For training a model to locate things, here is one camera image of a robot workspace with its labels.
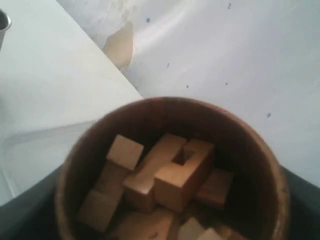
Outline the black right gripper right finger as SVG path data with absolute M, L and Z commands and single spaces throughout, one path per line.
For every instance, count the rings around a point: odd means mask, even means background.
M 318 240 L 320 238 L 320 188 L 283 168 L 287 179 L 291 221 L 289 240 Z

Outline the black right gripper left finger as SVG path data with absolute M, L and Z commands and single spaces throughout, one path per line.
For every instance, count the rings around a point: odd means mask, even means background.
M 58 240 L 55 190 L 61 167 L 0 207 L 2 240 Z

